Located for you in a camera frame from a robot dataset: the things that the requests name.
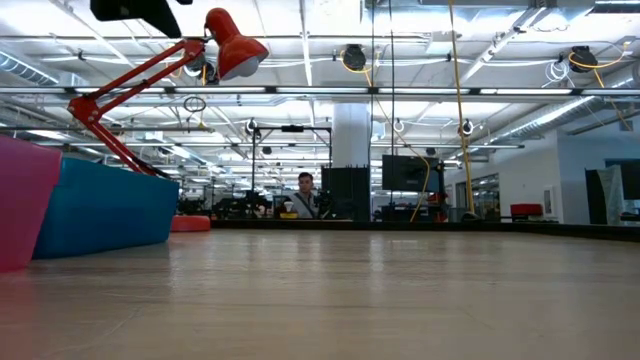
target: lamp shade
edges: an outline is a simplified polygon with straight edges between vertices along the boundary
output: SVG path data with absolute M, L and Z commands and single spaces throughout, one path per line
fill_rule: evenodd
M 218 43 L 218 73 L 221 80 L 251 76 L 269 51 L 257 40 L 240 34 L 231 15 L 221 8 L 207 14 L 206 27 Z

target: floor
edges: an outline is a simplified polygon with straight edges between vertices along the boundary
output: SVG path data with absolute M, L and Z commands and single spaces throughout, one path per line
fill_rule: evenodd
M 223 231 L 0 275 L 1 359 L 638 359 L 640 245 Z

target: lamp arm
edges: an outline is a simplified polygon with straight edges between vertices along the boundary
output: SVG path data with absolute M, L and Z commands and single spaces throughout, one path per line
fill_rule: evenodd
M 199 55 L 204 53 L 205 44 L 208 40 L 208 38 L 190 38 L 182 40 L 169 49 L 158 54 L 157 56 L 149 59 L 137 68 L 101 87 L 100 89 L 90 94 L 72 99 L 69 102 L 67 110 L 69 110 L 69 112 L 76 119 L 80 120 L 80 122 L 82 122 L 82 124 L 84 124 L 87 129 L 89 129 L 98 139 L 100 139 L 100 141 L 102 141 L 109 148 L 109 150 L 116 154 L 120 158 L 120 160 L 127 164 L 127 166 L 131 168 L 131 170 L 148 175 L 161 175 L 168 177 L 167 174 L 154 168 L 152 165 L 146 163 L 142 159 L 138 158 L 135 154 L 133 154 L 133 152 L 131 152 L 131 150 L 129 150 L 122 142 L 120 142 L 118 138 L 116 138 L 109 130 L 107 130 L 102 124 L 100 124 L 100 119 L 110 110 L 113 110 L 115 107 L 136 96 L 144 89 L 151 87 L 151 85 L 157 83 L 167 75 L 190 63 Z M 162 60 L 183 49 L 184 55 L 182 59 L 176 61 L 162 71 L 151 76 L 149 79 L 142 80 L 139 84 L 131 87 L 129 90 L 116 96 L 112 100 L 98 106 L 97 101 L 102 96 L 107 95 L 114 89 L 124 85 L 127 81 L 135 78 L 154 65 L 157 65 Z

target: red desk lamp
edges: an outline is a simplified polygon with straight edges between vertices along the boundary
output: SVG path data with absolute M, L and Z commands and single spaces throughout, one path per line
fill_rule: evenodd
M 248 77 L 258 70 L 258 65 L 268 55 L 269 51 L 258 41 L 240 34 L 229 13 L 220 8 L 213 9 L 207 14 L 205 28 L 209 29 L 212 38 L 218 43 L 218 74 L 221 80 L 230 80 L 237 76 Z M 205 44 L 209 38 L 184 39 L 161 54 L 149 59 L 144 64 L 122 75 L 99 90 L 77 97 L 69 102 L 68 110 L 80 120 L 93 134 L 100 139 L 114 154 L 133 171 L 149 175 L 165 175 L 160 170 L 138 158 L 131 150 L 122 144 L 109 130 L 100 124 L 102 116 L 118 105 L 139 94 L 142 90 L 160 81 L 165 76 L 187 65 L 205 52 Z M 184 49 L 182 59 L 171 64 L 149 79 L 142 80 L 126 92 L 115 96 L 110 101 L 98 105 L 100 97 L 108 94 L 127 81 L 140 75 L 160 61 Z

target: man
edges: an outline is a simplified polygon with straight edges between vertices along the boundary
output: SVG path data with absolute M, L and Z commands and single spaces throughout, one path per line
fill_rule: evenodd
M 298 213 L 298 219 L 315 219 L 318 217 L 318 207 L 313 201 L 313 176 L 303 172 L 298 175 L 299 191 L 290 196 L 293 202 L 292 212 Z

